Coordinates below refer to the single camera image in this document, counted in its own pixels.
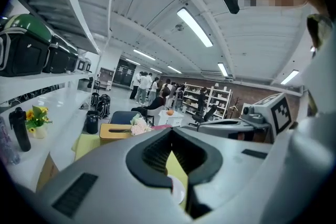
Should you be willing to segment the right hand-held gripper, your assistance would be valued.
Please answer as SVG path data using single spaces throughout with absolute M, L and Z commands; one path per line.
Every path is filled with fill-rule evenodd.
M 241 124 L 241 119 L 250 125 Z M 280 133 L 292 125 L 290 106 L 284 93 L 273 94 L 252 105 L 245 106 L 241 119 L 219 119 L 203 122 L 198 127 L 198 131 L 222 138 L 252 139 L 254 127 L 268 128 L 266 141 L 274 142 Z

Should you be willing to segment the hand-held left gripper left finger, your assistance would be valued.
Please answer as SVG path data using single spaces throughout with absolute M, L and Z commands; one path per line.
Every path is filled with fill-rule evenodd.
M 191 217 L 172 197 L 168 188 L 152 188 L 128 170 L 126 156 L 137 144 L 157 138 L 152 131 L 100 146 L 51 179 L 37 196 L 49 209 L 52 223 L 190 223 Z M 59 198 L 81 175 L 96 180 L 72 217 L 54 208 Z

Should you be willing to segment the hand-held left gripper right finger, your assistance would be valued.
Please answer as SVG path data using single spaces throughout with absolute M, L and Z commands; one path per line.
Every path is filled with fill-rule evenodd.
M 173 128 L 172 151 L 187 175 L 186 212 L 194 219 L 217 209 L 247 185 L 271 144 Z

